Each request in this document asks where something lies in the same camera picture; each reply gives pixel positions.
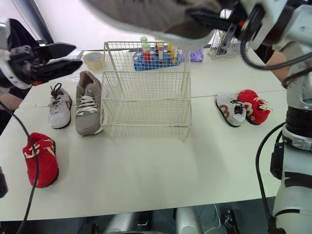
wire basket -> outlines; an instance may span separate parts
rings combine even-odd
[[[189,72],[104,72],[101,125],[115,137],[176,137],[191,126]]]
[[[181,54],[163,42],[104,44],[108,71],[102,79],[101,126],[111,139],[186,139],[191,126],[190,56]]]
[[[220,47],[223,43],[223,40],[226,36],[226,32],[221,31],[221,30],[216,30],[214,33],[214,38],[213,38],[213,43],[211,44],[210,51],[208,55],[212,59],[219,59],[219,58],[233,58],[236,57],[237,55],[240,55],[240,41],[236,38],[232,38],[227,50],[226,54],[220,54]]]

black strap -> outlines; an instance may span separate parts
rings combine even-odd
[[[285,172],[286,188],[292,186],[300,186],[312,189],[312,175],[302,174],[298,172]]]

tube cap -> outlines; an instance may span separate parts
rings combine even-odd
[[[147,37],[141,37],[140,40],[141,40],[141,42],[146,42],[147,41]]]

red sneaker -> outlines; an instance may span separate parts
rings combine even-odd
[[[44,188],[52,184],[59,175],[58,162],[55,157],[55,142],[44,134],[32,133],[30,135],[37,151],[39,161],[39,175],[36,188]],[[27,165],[29,182],[33,186],[36,176],[36,159],[30,141],[23,148]]]
[[[271,112],[268,103],[260,99],[253,90],[246,89],[241,91],[237,99],[244,103],[247,111],[246,119],[251,124],[259,125],[263,123]]]

white shoelace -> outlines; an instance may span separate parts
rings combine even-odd
[[[255,97],[254,98],[255,101],[262,101],[263,103],[259,104],[259,108],[261,110],[264,110],[264,111],[271,111],[272,109],[269,107],[269,103],[266,102],[265,100],[261,99],[261,98],[258,98],[258,97]]]
[[[36,149],[36,154],[38,155],[39,154],[39,148],[40,147],[40,145],[38,144],[38,145],[36,145],[35,144],[35,149]],[[28,149],[29,151],[31,151],[31,155],[29,155],[29,154],[27,154],[26,152],[24,152],[24,155],[25,155],[25,157],[26,158],[32,158],[32,157],[34,157],[35,156],[35,154],[34,154],[34,152],[33,152],[33,148],[32,147],[30,147],[29,149]]]
[[[98,105],[95,103],[92,96],[82,96],[79,99],[79,105],[77,105],[76,115],[81,116],[86,111],[94,113],[98,111],[97,107]]]
[[[38,155],[39,152],[40,152],[40,150],[38,149],[39,147],[40,147],[40,144],[36,144],[36,143],[35,143],[36,155]],[[43,148],[43,149],[47,149],[47,150],[50,152],[50,154],[52,154],[52,155],[55,156],[55,154],[54,154],[54,147],[53,147],[53,146],[51,146],[51,147],[45,147],[45,148]],[[29,154],[27,154],[26,152],[24,152],[25,158],[32,158],[32,157],[34,157],[35,154],[34,154],[34,152],[33,152],[33,147],[30,147],[28,150],[31,151],[31,155],[29,155]]]

